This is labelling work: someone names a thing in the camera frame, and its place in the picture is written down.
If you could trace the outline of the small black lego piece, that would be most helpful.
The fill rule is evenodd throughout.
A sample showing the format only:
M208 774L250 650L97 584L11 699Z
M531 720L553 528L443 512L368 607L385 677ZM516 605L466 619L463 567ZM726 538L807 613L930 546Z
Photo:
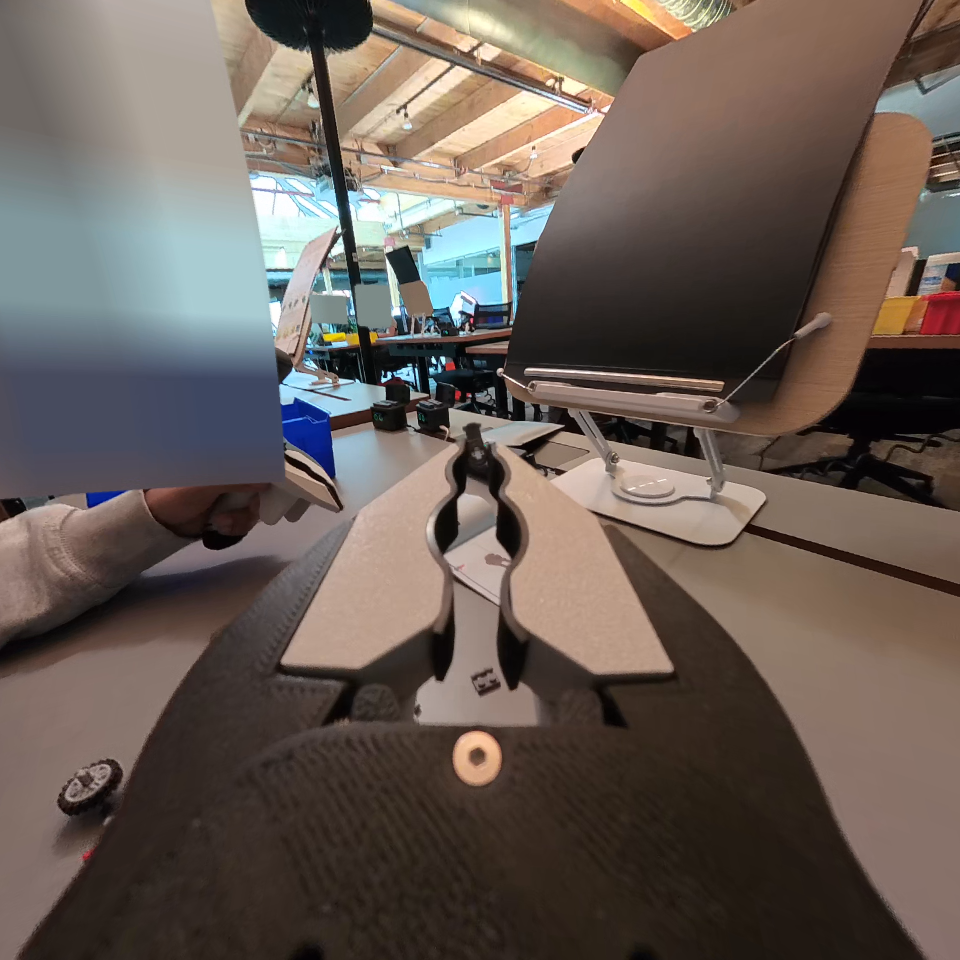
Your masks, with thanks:
M468 476L485 482L489 481L496 466L496 456L476 421L463 428L462 462Z

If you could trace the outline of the person's left forearm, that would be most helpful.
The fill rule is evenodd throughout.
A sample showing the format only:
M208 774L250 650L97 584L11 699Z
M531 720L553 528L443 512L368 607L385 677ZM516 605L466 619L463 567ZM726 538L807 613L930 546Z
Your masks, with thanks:
M138 490L88 509L53 503L3 521L1 644L66 624L191 543L158 522Z

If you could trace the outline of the black floor lamp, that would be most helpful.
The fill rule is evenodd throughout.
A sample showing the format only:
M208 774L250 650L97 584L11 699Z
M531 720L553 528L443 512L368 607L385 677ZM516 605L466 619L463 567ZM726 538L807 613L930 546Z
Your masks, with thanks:
M362 381L378 382L369 329L361 323L356 293L362 277L354 234L349 185L341 152L341 138L330 80L329 52L350 51L366 41L374 25L370 2L360 1L247 1L254 25L281 46L309 51L314 67L320 125L336 197L342 243L354 306Z

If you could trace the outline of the yellow plastic bin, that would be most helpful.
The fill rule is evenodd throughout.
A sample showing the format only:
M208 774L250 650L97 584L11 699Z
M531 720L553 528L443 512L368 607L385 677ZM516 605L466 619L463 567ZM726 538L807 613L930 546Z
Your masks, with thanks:
M918 303L922 303L922 300L917 296L886 297L873 324L871 336L895 337L903 335Z

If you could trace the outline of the black office chair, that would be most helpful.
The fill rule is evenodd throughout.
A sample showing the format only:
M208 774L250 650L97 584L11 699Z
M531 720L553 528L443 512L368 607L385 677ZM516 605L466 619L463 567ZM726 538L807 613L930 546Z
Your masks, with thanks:
M793 478L840 474L839 487L856 490L869 479L909 500L944 507L934 493L934 479L921 471L884 460L873 453L879 442L907 445L942 437L959 426L959 349L871 348L844 401L824 419L799 432L843 436L843 454L768 469Z

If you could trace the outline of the background wooden desk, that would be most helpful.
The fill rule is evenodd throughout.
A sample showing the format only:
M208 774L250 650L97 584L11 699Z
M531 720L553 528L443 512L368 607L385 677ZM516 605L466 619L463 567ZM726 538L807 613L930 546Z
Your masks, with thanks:
M427 360L431 356L447 359L461 359L467 350L479 347L483 343L508 340L513 333L511 327L484 328L476 332L442 336L440 334L408 334L378 338L372 342L367 352L359 342L348 340L341 342L319 342L308 346L308 352L319 354L325 359L358 354L358 366L361 381L370 385L381 384L381 364L378 351L387 351L392 357L401 357L405 365L413 365L415 372L414 387L421 394L429 393L429 370Z

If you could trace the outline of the person's left hand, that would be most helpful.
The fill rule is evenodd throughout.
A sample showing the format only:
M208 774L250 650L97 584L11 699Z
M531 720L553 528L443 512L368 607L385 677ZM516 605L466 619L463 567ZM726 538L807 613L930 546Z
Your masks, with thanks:
M153 518L182 538L198 538L213 502L223 492L257 488L260 493L268 485L156 487L143 491L146 506Z

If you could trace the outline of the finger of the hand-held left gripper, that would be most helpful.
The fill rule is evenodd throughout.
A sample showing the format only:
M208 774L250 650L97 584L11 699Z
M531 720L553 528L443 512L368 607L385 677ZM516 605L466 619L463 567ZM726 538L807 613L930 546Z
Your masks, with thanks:
M285 474L291 482L300 485L310 483L325 488L335 488L330 475L304 451L290 445L284 445L283 458Z
M282 481L271 484L259 494L259 521L264 524L296 523L312 507L335 514L344 509L336 487L328 479L317 480L291 469Z

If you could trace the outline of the wooden sign board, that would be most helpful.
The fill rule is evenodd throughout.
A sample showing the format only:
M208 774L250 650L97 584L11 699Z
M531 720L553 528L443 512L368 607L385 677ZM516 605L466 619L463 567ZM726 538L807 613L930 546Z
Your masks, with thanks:
M340 229L335 226L304 247L283 295L274 346L289 357L294 367L305 358L312 323L310 297L314 283L339 238Z

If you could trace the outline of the blue plastic bin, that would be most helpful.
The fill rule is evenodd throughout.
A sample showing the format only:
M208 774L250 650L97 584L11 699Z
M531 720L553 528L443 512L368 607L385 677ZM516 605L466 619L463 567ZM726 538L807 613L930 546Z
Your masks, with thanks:
M336 477L330 414L298 398L281 403L285 442L310 456L331 478Z

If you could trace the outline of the lego instruction booklet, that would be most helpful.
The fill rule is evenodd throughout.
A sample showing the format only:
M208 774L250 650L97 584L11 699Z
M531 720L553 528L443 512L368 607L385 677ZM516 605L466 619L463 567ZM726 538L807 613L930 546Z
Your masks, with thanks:
M455 579L489 602L499 605L503 578L512 563L495 525L448 550L444 557Z

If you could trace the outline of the black board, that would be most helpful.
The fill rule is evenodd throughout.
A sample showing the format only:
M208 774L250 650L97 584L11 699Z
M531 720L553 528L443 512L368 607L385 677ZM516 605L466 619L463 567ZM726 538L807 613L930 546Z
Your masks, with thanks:
M538 238L507 378L724 394L801 324L916 1L752 2L643 54Z

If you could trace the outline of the silver air duct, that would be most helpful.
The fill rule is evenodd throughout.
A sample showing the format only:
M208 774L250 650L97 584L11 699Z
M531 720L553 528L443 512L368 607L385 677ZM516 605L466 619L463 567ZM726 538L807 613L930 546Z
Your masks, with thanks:
M665 30L555 1L399 1L408 11L594 90L616 92L637 59L672 42Z

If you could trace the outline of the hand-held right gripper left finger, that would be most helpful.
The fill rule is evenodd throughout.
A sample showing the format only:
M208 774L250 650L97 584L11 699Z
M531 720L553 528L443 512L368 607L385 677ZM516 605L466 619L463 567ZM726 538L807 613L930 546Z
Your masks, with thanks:
M466 488L462 443L360 510L296 625L280 665L334 679L444 679L453 659L445 558Z

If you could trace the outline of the black lego tire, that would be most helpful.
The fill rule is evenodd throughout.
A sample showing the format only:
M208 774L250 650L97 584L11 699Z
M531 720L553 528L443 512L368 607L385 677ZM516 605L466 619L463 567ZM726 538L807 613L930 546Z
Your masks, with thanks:
M69 776L57 794L56 805L68 817L97 810L114 798L123 779L124 769L116 759L87 763Z

